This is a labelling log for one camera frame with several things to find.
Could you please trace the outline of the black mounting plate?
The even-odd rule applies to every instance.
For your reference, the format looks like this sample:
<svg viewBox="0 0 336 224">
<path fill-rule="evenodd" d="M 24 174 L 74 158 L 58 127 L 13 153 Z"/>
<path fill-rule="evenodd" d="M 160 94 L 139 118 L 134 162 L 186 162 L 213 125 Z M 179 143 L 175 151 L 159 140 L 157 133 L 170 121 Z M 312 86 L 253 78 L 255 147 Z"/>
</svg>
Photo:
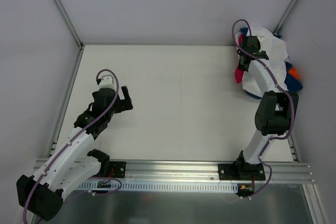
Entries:
<svg viewBox="0 0 336 224">
<path fill-rule="evenodd" d="M 220 180 L 266 180 L 264 167 L 259 164 L 218 164 L 218 175 Z"/>
<path fill-rule="evenodd" d="M 103 171 L 103 176 L 108 178 L 125 178 L 126 162 L 110 161 Z"/>
</svg>

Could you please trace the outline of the pink t shirt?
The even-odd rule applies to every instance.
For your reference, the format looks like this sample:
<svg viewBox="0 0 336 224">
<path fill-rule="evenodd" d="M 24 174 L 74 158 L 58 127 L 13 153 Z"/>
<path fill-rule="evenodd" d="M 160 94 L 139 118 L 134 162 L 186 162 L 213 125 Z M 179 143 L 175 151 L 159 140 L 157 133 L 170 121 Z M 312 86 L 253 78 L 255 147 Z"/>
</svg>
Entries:
<svg viewBox="0 0 336 224">
<path fill-rule="evenodd" d="M 239 68 L 239 65 L 237 65 L 235 72 L 234 72 L 234 78 L 237 84 L 242 83 L 244 76 L 244 70 L 241 70 Z"/>
</svg>

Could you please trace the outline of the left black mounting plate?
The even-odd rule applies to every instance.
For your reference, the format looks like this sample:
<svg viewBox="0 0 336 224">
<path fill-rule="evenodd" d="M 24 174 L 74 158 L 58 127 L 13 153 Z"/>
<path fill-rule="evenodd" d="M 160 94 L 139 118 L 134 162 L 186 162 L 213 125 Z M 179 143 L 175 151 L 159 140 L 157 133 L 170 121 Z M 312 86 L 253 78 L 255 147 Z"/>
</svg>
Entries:
<svg viewBox="0 0 336 224">
<path fill-rule="evenodd" d="M 103 176 L 108 178 L 125 178 L 126 162 L 110 161 L 103 171 Z"/>
</svg>

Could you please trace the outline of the corner aluminium post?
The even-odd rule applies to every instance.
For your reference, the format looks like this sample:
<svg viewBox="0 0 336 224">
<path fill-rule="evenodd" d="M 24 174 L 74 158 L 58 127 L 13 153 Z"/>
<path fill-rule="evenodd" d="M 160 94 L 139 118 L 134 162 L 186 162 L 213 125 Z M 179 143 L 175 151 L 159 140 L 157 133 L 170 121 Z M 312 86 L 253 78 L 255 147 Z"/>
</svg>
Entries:
<svg viewBox="0 0 336 224">
<path fill-rule="evenodd" d="M 77 47 L 79 49 L 82 49 L 83 47 L 83 42 L 82 40 L 80 39 L 80 36 L 78 35 L 74 25 L 73 25 L 73 22 L 71 21 L 63 3 L 61 0 L 53 0 L 54 2 L 54 5 L 57 9 L 57 11 L 59 12 L 60 16 L 62 17 L 63 21 L 65 22 L 66 24 L 66 27 L 68 28 L 69 32 L 71 33 L 71 36 L 72 38 L 74 39 Z"/>
<path fill-rule="evenodd" d="M 291 14 L 295 10 L 297 4 L 300 0 L 290 0 L 288 5 L 286 6 L 284 12 L 282 13 L 280 19 L 278 20 L 278 23 L 276 24 L 273 33 L 274 34 L 280 34 L 282 29 L 284 28 L 286 22 L 289 20 Z"/>
</svg>

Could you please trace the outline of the orange t shirt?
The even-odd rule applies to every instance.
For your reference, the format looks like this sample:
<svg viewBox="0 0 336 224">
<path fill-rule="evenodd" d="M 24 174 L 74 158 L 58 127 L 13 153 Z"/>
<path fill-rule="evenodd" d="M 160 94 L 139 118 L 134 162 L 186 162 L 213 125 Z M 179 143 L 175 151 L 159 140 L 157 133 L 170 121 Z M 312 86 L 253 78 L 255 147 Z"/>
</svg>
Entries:
<svg viewBox="0 0 336 224">
<path fill-rule="evenodd" d="M 291 67 L 288 71 L 288 74 L 291 75 L 293 78 L 299 80 L 299 75 L 294 67 Z"/>
</svg>

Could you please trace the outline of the left corner aluminium post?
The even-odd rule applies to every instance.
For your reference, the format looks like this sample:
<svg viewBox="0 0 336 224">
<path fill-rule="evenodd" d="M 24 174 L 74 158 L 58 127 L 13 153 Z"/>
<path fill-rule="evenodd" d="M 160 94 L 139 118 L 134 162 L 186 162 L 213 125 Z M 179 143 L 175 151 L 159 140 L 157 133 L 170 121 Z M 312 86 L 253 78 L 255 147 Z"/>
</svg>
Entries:
<svg viewBox="0 0 336 224">
<path fill-rule="evenodd" d="M 73 22 L 71 21 L 63 3 L 61 0 L 53 0 L 54 2 L 54 5 L 57 9 L 57 11 L 59 12 L 60 16 L 62 17 L 63 21 L 65 22 L 66 24 L 66 27 L 68 28 L 69 32 L 71 33 L 71 36 L 72 38 L 74 39 L 77 47 L 79 49 L 82 49 L 83 47 L 83 42 L 82 40 L 80 39 L 80 36 L 78 35 L 74 25 L 73 25 Z"/>
</svg>

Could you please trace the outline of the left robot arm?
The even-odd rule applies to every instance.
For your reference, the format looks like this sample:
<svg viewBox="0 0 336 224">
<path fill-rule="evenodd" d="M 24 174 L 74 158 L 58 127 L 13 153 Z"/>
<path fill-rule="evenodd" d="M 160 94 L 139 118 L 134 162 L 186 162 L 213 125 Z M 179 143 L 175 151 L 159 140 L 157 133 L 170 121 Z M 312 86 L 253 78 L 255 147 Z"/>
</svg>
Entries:
<svg viewBox="0 0 336 224">
<path fill-rule="evenodd" d="M 94 101 L 80 114 L 67 140 L 52 157 L 32 175 L 16 182 L 19 204 L 23 207 L 23 223 L 31 212 L 41 220 L 50 221 L 61 209 L 66 198 L 81 183 L 93 176 L 112 179 L 116 168 L 110 156 L 88 147 L 107 128 L 116 113 L 132 110 L 126 86 L 100 86 L 92 94 Z"/>
</svg>

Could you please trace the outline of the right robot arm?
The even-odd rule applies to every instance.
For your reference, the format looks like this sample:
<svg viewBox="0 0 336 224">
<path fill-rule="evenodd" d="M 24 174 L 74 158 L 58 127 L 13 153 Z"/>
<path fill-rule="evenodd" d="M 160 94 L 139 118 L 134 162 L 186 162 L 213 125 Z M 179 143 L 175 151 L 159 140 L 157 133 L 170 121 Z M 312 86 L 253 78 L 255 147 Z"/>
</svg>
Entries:
<svg viewBox="0 0 336 224">
<path fill-rule="evenodd" d="M 227 169 L 232 179 L 265 180 L 262 156 L 272 141 L 286 139 L 292 130 L 299 97 L 289 92 L 272 72 L 269 57 L 256 36 L 244 36 L 238 47 L 238 68 L 256 81 L 262 97 L 255 114 L 256 132 L 248 146 Z"/>
</svg>

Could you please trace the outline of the right corner aluminium post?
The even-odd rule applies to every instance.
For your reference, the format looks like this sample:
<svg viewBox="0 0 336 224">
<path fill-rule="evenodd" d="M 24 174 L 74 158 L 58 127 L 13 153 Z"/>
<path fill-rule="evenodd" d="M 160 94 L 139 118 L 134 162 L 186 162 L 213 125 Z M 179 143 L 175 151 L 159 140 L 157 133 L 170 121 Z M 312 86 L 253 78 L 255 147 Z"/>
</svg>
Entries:
<svg viewBox="0 0 336 224">
<path fill-rule="evenodd" d="M 273 33 L 274 34 L 280 34 L 282 29 L 284 28 L 286 22 L 289 20 L 291 14 L 295 10 L 297 4 L 300 0 L 290 0 L 288 5 L 286 6 L 284 12 L 282 13 L 280 19 L 278 20 L 278 23 L 276 24 Z"/>
</svg>

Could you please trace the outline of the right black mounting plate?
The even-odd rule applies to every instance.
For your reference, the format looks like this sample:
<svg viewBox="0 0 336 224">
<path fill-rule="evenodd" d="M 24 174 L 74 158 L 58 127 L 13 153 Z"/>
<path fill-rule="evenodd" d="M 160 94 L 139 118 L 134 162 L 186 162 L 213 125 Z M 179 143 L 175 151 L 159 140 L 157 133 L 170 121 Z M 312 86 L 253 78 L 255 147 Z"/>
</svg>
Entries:
<svg viewBox="0 0 336 224">
<path fill-rule="evenodd" d="M 218 175 L 220 180 L 266 180 L 264 167 L 259 164 L 218 164 Z"/>
</svg>

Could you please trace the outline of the blue t shirt pile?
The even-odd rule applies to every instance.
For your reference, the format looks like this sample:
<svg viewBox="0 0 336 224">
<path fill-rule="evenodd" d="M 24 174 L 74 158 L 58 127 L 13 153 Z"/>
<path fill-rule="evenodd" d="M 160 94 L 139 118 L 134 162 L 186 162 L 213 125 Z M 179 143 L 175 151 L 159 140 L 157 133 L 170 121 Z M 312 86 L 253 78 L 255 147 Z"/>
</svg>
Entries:
<svg viewBox="0 0 336 224">
<path fill-rule="evenodd" d="M 282 64 L 286 66 L 286 77 L 284 78 L 284 84 L 287 86 L 289 92 L 298 92 L 303 86 L 300 80 L 293 78 L 288 74 L 288 71 L 293 65 L 290 62 L 284 61 Z M 261 99 L 261 91 L 257 85 L 255 79 L 248 73 L 244 72 L 243 81 L 242 81 L 243 90 L 254 99 Z"/>
</svg>

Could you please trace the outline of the aluminium front rail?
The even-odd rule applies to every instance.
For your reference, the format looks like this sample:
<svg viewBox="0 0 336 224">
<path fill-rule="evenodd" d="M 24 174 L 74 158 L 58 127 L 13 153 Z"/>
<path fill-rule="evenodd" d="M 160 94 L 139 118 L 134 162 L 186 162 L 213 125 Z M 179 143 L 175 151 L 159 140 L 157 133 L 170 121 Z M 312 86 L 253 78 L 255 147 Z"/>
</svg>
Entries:
<svg viewBox="0 0 336 224">
<path fill-rule="evenodd" d="M 125 179 L 136 182 L 231 182 L 242 183 L 255 181 L 257 183 L 275 184 L 314 184 L 315 179 L 310 165 L 296 162 L 270 162 L 263 164 L 266 180 L 220 180 L 218 164 L 230 162 L 197 162 L 197 161 L 137 161 L 118 160 L 126 162 Z M 78 174 L 80 182 L 93 176 L 93 172 L 101 167 L 100 162 L 94 157 L 86 157 L 75 161 L 58 160 L 51 167 L 49 161 L 39 159 L 36 162 L 35 177 L 41 177 L 42 183 L 59 185 L 70 174 Z"/>
</svg>

